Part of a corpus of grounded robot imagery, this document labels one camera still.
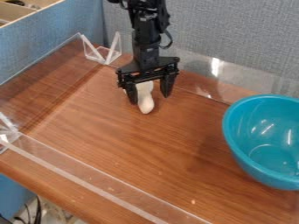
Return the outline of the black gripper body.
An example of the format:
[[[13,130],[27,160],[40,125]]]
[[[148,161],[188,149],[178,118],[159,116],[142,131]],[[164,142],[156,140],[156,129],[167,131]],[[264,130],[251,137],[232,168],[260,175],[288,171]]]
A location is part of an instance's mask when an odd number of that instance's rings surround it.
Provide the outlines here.
[[[116,70],[118,85],[126,88],[126,84],[135,84],[162,78],[164,71],[176,70],[179,73],[178,57],[160,57],[159,45],[140,44],[132,41],[134,60]]]

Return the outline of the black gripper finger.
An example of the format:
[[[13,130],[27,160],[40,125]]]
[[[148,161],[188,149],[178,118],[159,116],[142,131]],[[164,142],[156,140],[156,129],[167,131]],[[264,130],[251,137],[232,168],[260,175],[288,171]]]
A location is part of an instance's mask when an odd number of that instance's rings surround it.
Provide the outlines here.
[[[160,91],[163,93],[164,98],[167,98],[172,93],[176,75],[178,75],[176,70],[164,71],[162,74]]]
[[[136,84],[128,82],[126,84],[126,94],[128,97],[130,102],[136,105],[138,104],[138,91],[136,91]]]

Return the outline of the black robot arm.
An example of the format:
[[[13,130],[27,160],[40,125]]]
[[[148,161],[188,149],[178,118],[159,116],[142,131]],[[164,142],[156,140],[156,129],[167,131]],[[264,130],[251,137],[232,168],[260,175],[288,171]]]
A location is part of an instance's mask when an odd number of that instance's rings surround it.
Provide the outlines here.
[[[166,0],[108,0],[128,11],[132,25],[134,59],[116,70],[118,86],[126,90],[130,102],[138,104],[136,85],[160,81],[160,91],[167,98],[174,90],[179,74],[179,57],[162,57],[159,49],[168,49],[174,43],[170,13]]]

